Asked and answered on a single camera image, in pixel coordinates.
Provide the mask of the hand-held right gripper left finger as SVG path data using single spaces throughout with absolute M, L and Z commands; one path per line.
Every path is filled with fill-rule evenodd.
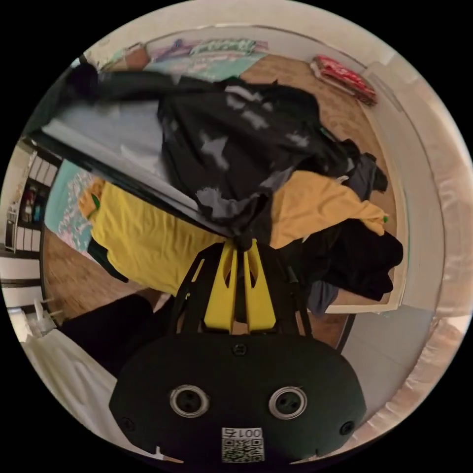
M 207 329 L 233 328 L 237 292 L 237 260 L 237 250 L 231 242 L 225 242 L 203 320 Z

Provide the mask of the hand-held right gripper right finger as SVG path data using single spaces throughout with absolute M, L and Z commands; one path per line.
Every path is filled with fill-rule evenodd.
M 243 274 L 248 328 L 273 328 L 275 312 L 255 239 L 243 254 Z

